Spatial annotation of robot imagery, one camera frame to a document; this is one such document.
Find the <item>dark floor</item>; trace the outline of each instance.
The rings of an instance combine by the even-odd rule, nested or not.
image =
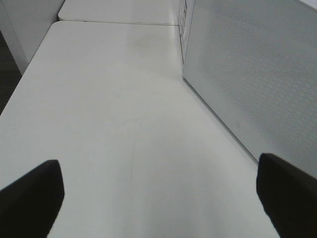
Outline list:
[[[21,73],[0,32],[0,114],[18,85],[20,78]]]

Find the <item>white folding table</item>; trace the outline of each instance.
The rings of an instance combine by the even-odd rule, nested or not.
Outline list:
[[[0,189],[45,160],[49,237],[277,238],[257,164],[181,76],[177,27],[55,23],[0,116]]]
[[[60,20],[177,25],[179,0],[66,0]]]

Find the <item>white table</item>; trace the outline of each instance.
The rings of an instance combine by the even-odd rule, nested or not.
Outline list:
[[[66,0],[60,20],[177,25],[179,0]]]
[[[60,161],[49,237],[278,237],[256,163],[182,79],[177,30],[49,30],[0,116],[0,189]]]

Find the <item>white wall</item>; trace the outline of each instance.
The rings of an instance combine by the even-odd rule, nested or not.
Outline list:
[[[0,0],[0,30],[23,74],[64,0]]]

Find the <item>perforated panel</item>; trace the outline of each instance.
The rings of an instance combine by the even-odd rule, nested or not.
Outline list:
[[[196,0],[184,77],[255,156],[317,177],[317,12],[293,0]]]

